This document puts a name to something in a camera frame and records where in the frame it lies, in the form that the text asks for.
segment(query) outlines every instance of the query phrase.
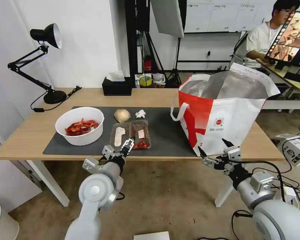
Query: lamp arm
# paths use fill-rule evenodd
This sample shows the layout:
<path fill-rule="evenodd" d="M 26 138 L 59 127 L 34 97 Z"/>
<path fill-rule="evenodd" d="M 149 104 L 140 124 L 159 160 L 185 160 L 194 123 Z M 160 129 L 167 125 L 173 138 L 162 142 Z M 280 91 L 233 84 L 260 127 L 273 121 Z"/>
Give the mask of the lamp arm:
<path fill-rule="evenodd" d="M 29 59 L 29 60 L 23 60 L 23 59 L 29 57 L 30 55 L 32 55 L 32 54 L 34 54 L 35 52 L 40 51 L 40 50 L 43 51 L 42 54 L 40 54 L 40 55 L 38 55 L 38 56 L 36 56 L 36 57 L 34 57 L 34 58 L 32 58 L 32 59 Z M 50 85 L 47 86 L 45 83 L 40 82 L 39 80 L 37 80 L 37 79 L 35 79 L 35 78 L 29 76 L 28 74 L 26 74 L 26 73 L 24 73 L 24 72 L 22 72 L 22 71 L 20 70 L 20 69 L 21 69 L 22 67 L 24 67 L 25 65 L 27 65 L 27 64 L 29 64 L 29 63 L 35 61 L 36 59 L 42 57 L 43 55 L 46 55 L 47 53 L 48 53 L 48 46 L 47 46 L 47 45 L 41 45 L 41 46 L 38 47 L 36 50 L 34 50 L 34 51 L 28 53 L 27 55 L 23 56 L 22 58 L 19 58 L 18 60 L 9 63 L 9 64 L 8 64 L 8 68 L 9 68 L 11 71 L 13 71 L 13 72 L 19 74 L 20 76 L 22 76 L 22 77 L 24 77 L 24 78 L 30 80 L 31 82 L 37 84 L 39 87 L 42 87 L 43 89 L 47 90 L 48 92 L 54 92 L 54 90 L 51 88 Z"/>

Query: glasses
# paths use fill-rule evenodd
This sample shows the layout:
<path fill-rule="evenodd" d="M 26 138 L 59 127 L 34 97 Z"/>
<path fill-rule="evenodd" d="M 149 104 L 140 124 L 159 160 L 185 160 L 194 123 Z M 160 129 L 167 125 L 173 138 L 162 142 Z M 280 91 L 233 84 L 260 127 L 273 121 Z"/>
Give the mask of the glasses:
<path fill-rule="evenodd" d="M 294 10 L 291 10 L 291 9 L 282 9 L 281 12 L 292 13 L 292 12 L 294 12 Z"/>

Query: white shopping bag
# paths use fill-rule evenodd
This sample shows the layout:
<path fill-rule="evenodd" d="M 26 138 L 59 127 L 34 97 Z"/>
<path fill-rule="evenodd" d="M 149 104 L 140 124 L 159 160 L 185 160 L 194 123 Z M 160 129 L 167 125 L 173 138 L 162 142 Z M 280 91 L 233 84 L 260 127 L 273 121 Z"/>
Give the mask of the white shopping bag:
<path fill-rule="evenodd" d="M 234 63 L 227 72 L 192 75 L 179 87 L 180 121 L 197 156 L 222 154 L 222 138 L 240 146 L 267 98 L 280 91 L 267 75 Z"/>

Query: robotic arm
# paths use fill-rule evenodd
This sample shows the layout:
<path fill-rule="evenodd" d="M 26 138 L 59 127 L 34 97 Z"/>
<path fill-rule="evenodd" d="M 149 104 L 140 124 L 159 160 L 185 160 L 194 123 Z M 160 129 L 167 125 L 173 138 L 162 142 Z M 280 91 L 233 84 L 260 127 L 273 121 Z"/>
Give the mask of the robotic arm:
<path fill-rule="evenodd" d="M 130 138 L 122 145 L 120 152 L 115 153 L 111 145 L 103 148 L 104 165 L 93 157 L 84 160 L 83 168 L 92 173 L 79 188 L 79 199 L 82 203 L 80 215 L 68 228 L 65 240 L 97 240 L 99 239 L 101 223 L 99 210 L 109 209 L 116 200 L 122 186 L 120 177 L 125 158 L 133 148 L 134 138 Z"/>
<path fill-rule="evenodd" d="M 227 149 L 217 158 L 209 157 L 199 148 L 202 163 L 216 170 L 222 170 L 233 181 L 233 187 L 240 193 L 241 199 L 253 213 L 253 221 L 265 240 L 300 240 L 300 210 L 281 200 L 274 200 L 271 191 L 273 177 L 262 171 L 249 173 L 240 162 L 239 147 L 224 140 Z M 104 147 L 101 160 L 104 165 L 92 157 L 85 159 L 83 168 L 92 175 L 87 177 L 79 188 L 79 199 L 82 203 L 80 215 L 75 219 L 66 233 L 65 240 L 98 240 L 101 223 L 99 210 L 109 209 L 116 200 L 122 186 L 120 177 L 125 158 L 134 145 L 134 139 L 128 139 L 120 152 L 107 145 Z"/>
<path fill-rule="evenodd" d="M 242 201 L 253 213 L 253 221 L 265 240 L 300 240 L 300 210 L 293 205 L 274 200 L 271 191 L 273 176 L 267 171 L 249 173 L 241 161 L 239 147 L 224 140 L 227 149 L 217 158 L 209 157 L 199 148 L 202 163 L 216 170 L 222 170 L 233 181 Z"/>

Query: person's hand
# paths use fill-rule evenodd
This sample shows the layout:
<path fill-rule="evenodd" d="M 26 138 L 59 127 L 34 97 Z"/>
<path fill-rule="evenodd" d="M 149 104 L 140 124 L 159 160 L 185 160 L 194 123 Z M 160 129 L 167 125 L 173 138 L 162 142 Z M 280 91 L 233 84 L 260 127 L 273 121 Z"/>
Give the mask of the person's hand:
<path fill-rule="evenodd" d="M 266 58 L 265 58 L 265 56 L 266 56 L 265 54 L 263 54 L 263 53 L 260 53 L 260 59 L 261 59 L 263 62 L 265 62 L 265 63 L 268 63 L 268 64 L 269 64 L 270 62 L 269 62 L 269 60 L 268 60 L 268 59 L 266 59 Z"/>

